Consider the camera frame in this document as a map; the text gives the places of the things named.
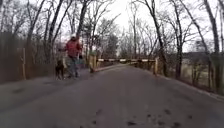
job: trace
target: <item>tree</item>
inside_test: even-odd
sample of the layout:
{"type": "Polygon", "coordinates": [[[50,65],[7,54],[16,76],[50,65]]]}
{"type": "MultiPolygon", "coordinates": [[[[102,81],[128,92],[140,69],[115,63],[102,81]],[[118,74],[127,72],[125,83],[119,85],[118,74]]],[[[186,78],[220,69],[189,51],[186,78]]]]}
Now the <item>tree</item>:
{"type": "Polygon", "coordinates": [[[215,66],[215,85],[216,85],[216,91],[219,93],[223,93],[222,91],[222,73],[221,73],[221,64],[220,64],[220,48],[219,48],[219,35],[218,35],[218,30],[217,30],[217,24],[216,24],[216,19],[212,13],[210,4],[207,0],[203,0],[204,6],[206,8],[206,11],[208,13],[210,23],[212,26],[212,32],[213,32],[213,40],[214,40],[214,66],[215,66]]]}
{"type": "Polygon", "coordinates": [[[132,13],[132,20],[130,20],[132,29],[133,29],[133,38],[134,38],[134,58],[137,59],[137,12],[138,12],[138,5],[135,2],[131,2],[131,13],[132,13]]]}
{"type": "Polygon", "coordinates": [[[155,28],[156,28],[156,33],[157,33],[159,44],[160,44],[160,58],[162,60],[162,65],[163,65],[163,74],[165,76],[168,76],[166,56],[165,56],[165,52],[164,52],[164,43],[163,43],[163,40],[162,40],[160,26],[159,26],[159,22],[158,22],[157,15],[156,15],[155,0],[151,0],[151,5],[149,4],[149,2],[147,0],[136,0],[136,1],[146,5],[146,7],[149,9],[150,15],[153,18],[154,25],[155,25],[155,28]]]}
{"type": "Polygon", "coordinates": [[[102,55],[103,58],[116,58],[117,48],[118,48],[118,37],[112,34],[108,37],[108,43],[104,51],[104,54],[102,55]]]}

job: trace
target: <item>red shirt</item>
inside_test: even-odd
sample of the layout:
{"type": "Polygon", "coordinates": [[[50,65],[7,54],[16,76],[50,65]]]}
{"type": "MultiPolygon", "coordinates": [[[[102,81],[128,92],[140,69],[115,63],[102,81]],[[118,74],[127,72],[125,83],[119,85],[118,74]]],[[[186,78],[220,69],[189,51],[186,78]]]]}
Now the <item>red shirt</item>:
{"type": "Polygon", "coordinates": [[[82,50],[79,41],[68,41],[65,46],[65,49],[68,51],[68,56],[71,57],[77,57],[82,50]]]}

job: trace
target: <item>man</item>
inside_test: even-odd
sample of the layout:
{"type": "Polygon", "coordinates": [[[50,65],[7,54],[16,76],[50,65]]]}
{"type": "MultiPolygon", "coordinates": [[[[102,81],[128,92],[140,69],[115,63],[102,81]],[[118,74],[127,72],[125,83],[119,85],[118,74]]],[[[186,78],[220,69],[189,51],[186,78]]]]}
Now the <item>man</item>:
{"type": "Polygon", "coordinates": [[[69,58],[69,78],[71,77],[78,77],[78,67],[77,67],[77,61],[79,54],[81,54],[81,45],[79,43],[79,37],[72,36],[71,39],[67,42],[64,49],[59,49],[60,51],[67,51],[68,58],[69,58]]]}

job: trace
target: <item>asphalt road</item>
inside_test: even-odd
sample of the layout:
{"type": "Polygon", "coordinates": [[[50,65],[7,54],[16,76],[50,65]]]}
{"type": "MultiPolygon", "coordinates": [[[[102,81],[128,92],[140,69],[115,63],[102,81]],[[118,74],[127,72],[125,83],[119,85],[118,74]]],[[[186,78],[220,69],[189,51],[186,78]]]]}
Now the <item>asphalt road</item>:
{"type": "Polygon", "coordinates": [[[35,90],[0,87],[9,96],[0,97],[0,128],[224,127],[224,102],[133,67],[39,84],[38,95],[28,100],[35,90]]]}

